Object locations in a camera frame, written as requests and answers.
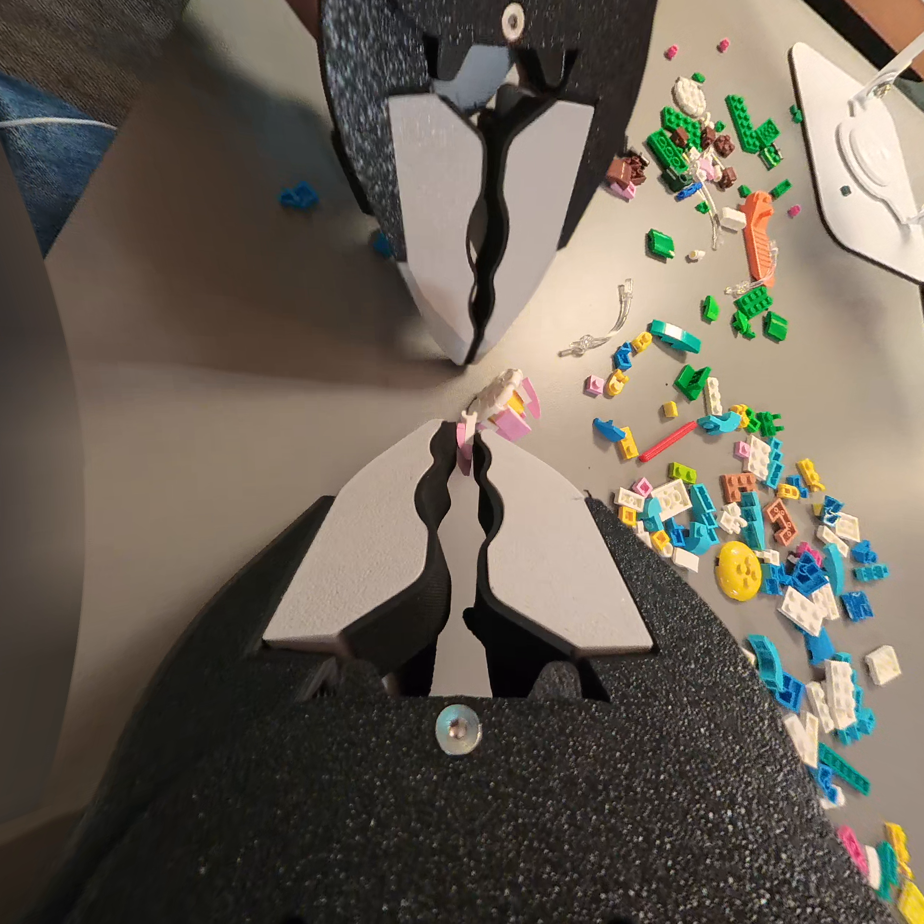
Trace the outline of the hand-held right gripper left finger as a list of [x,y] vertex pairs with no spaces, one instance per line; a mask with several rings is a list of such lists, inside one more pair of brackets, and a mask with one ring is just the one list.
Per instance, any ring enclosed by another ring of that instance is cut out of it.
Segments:
[[333,500],[275,607],[263,642],[431,676],[451,608],[438,535],[451,505],[456,428],[426,422]]

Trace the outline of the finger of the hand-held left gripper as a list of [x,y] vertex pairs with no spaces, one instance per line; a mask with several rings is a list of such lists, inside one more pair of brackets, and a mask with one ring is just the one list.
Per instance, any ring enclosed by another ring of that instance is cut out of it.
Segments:
[[404,255],[399,267],[434,340],[458,366],[493,345],[499,267],[491,215],[481,252],[471,257],[469,231],[488,183],[488,147],[471,118],[435,93],[392,96],[394,147]]
[[489,124],[488,217],[476,260],[470,362],[505,335],[557,253],[595,109],[538,96],[502,102]]

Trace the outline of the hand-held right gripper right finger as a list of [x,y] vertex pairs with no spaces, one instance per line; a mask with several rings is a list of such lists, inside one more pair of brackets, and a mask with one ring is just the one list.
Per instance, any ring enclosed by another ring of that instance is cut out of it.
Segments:
[[490,432],[475,437],[472,474],[484,538],[464,620],[491,689],[531,689],[555,662],[654,650],[583,492]]

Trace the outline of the pink white yellow lego assembly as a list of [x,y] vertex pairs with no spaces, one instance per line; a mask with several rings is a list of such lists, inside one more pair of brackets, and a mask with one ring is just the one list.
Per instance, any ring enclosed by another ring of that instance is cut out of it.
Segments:
[[540,400],[530,378],[509,368],[495,376],[459,416],[457,442],[467,445],[475,433],[490,430],[515,443],[531,428],[527,417],[540,418]]

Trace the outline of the pile of colourful lego bricks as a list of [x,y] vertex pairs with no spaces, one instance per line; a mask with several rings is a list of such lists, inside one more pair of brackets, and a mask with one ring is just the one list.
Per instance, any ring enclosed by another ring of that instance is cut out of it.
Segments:
[[[764,634],[747,636],[743,656],[771,701],[783,709],[784,730],[820,793],[821,808],[839,808],[844,789],[852,788],[819,768],[817,746],[830,746],[822,740],[825,734],[841,747],[869,737],[876,715],[865,699],[859,662],[838,650],[828,624],[842,616],[860,623],[874,615],[865,591],[847,589],[849,563],[854,563],[852,573],[859,582],[887,578],[889,568],[862,538],[858,519],[827,493],[809,458],[798,459],[795,472],[786,473],[779,414],[743,403],[725,408],[712,373],[700,398],[703,414],[687,421],[698,422],[693,433],[728,435],[740,465],[738,471],[718,476],[722,504],[713,501],[697,469],[672,459],[663,484],[641,475],[616,492],[619,520],[658,555],[689,573],[698,572],[713,552],[716,560],[730,540],[755,551],[763,571],[757,595],[779,600],[776,611],[798,632],[809,665],[824,677],[806,682],[787,671],[778,647]],[[625,460],[638,461],[641,452],[629,426],[601,420],[593,426]]]

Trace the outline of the red lego bar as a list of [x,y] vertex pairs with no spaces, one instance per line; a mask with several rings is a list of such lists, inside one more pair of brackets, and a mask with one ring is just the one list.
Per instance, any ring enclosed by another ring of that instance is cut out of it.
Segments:
[[640,464],[647,464],[652,461],[655,457],[662,455],[669,448],[676,445],[678,442],[682,441],[690,433],[695,432],[699,428],[697,421],[691,421],[683,424],[678,427],[674,432],[669,433],[659,442],[641,452],[638,456],[638,461]]

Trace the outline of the clear curved lego tube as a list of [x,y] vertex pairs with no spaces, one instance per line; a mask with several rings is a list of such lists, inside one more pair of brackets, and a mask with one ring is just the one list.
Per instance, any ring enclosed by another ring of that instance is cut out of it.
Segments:
[[613,326],[605,334],[584,334],[572,341],[566,348],[558,352],[561,358],[567,356],[580,357],[591,350],[603,347],[608,344],[624,327],[629,317],[629,312],[634,295],[634,279],[627,278],[620,283],[617,288],[618,294],[618,315]]

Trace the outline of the yellow lego dome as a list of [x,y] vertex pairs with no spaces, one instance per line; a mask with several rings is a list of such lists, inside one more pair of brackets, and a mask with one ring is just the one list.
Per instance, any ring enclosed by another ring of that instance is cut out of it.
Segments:
[[744,542],[730,540],[715,560],[715,578],[722,594],[738,603],[752,600],[763,583],[762,563]]

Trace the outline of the pile of green brown lego bricks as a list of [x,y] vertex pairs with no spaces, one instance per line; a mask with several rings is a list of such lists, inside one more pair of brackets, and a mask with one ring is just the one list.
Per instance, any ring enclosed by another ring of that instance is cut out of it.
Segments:
[[[768,340],[781,344],[788,337],[790,324],[774,309],[772,288],[750,279],[742,234],[745,217],[739,209],[749,194],[766,191],[773,199],[774,216],[776,205],[791,191],[792,183],[777,179],[768,190],[755,189],[741,182],[736,170],[738,161],[748,157],[769,171],[779,167],[783,160],[780,126],[772,118],[756,119],[744,96],[735,92],[723,97],[714,114],[706,83],[700,71],[676,77],[658,113],[656,128],[641,145],[627,146],[623,154],[614,157],[603,190],[623,202],[633,202],[643,184],[652,180],[653,187],[663,190],[677,205],[698,214],[703,245],[684,255],[687,264],[705,260],[727,241],[740,244],[745,277],[723,289],[731,300],[731,328],[747,341],[762,332]],[[770,222],[768,235],[776,272],[779,248],[771,238]]]

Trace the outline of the teal long lego plate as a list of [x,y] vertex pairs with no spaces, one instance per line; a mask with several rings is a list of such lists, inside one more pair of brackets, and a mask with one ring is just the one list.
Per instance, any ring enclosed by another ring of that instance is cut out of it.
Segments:
[[819,768],[826,768],[833,777],[840,779],[861,796],[869,796],[872,791],[870,779],[857,770],[844,756],[830,746],[819,743],[817,746]]

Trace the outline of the orange brick separator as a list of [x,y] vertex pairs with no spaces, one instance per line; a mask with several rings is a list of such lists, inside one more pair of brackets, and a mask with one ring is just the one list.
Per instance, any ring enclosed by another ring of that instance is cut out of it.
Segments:
[[775,257],[768,235],[768,225],[774,214],[773,199],[769,192],[754,191],[741,204],[739,211],[745,217],[743,238],[750,279],[773,288],[775,283]]

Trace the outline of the grey fabric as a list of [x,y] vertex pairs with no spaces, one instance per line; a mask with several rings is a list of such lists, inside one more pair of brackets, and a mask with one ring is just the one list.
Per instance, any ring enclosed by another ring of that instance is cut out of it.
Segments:
[[3,1],[2,72],[120,126],[187,1]]

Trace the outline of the person's blue jeans leg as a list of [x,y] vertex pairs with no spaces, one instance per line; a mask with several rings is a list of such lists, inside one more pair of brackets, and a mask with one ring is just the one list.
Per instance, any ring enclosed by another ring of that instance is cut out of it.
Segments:
[[117,132],[28,82],[1,74],[1,142],[46,256]]

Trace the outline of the white flat base plate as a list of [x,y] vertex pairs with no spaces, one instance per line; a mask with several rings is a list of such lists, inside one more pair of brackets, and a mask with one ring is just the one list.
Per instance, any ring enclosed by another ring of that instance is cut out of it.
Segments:
[[[848,116],[847,102],[862,86],[836,64],[804,42],[789,52],[796,95],[803,112],[809,166],[814,177],[821,216],[834,240],[854,254],[914,283],[923,283],[922,225],[900,226],[884,202],[864,191],[840,156],[836,130]],[[901,146],[895,120],[876,92],[873,106],[887,114],[886,139]],[[901,192],[906,205],[918,206],[911,179]]]

